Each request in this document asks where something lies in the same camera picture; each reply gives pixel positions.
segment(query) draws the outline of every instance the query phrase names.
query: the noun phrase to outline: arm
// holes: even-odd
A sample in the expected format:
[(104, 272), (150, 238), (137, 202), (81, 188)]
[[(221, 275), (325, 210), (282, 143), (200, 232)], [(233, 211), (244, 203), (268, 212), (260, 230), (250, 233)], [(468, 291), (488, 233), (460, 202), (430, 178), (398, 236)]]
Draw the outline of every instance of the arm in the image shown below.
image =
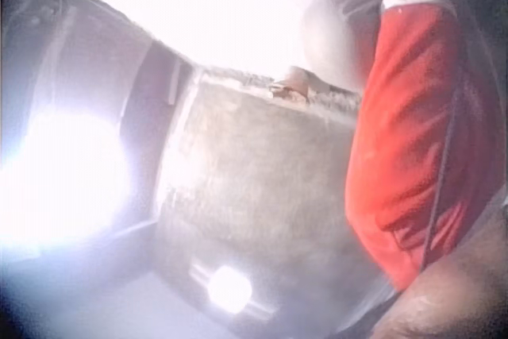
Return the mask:
[(372, 339), (505, 337), (508, 210), (424, 272), (375, 327)]

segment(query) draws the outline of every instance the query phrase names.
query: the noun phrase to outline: white light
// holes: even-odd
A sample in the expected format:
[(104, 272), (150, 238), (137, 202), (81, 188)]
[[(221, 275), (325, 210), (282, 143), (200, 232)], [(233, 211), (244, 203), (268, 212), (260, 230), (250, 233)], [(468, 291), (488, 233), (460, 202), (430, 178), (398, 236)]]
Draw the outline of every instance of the white light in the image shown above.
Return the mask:
[(252, 285), (241, 273), (223, 266), (212, 275), (208, 295), (212, 302), (224, 310), (238, 314), (252, 296)]
[(128, 185), (112, 125), (85, 114), (41, 114), (0, 174), (0, 244), (50, 247), (97, 233)]

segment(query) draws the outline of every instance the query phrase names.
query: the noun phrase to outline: person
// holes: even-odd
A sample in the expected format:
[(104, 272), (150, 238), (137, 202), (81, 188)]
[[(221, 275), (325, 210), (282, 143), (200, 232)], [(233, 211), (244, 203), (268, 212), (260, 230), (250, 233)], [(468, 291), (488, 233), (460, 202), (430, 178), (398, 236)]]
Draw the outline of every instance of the person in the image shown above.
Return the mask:
[(399, 292), (506, 192), (504, 110), (462, 24), (450, 0), (315, 0), (302, 22), (306, 69), (363, 97), (345, 213)]

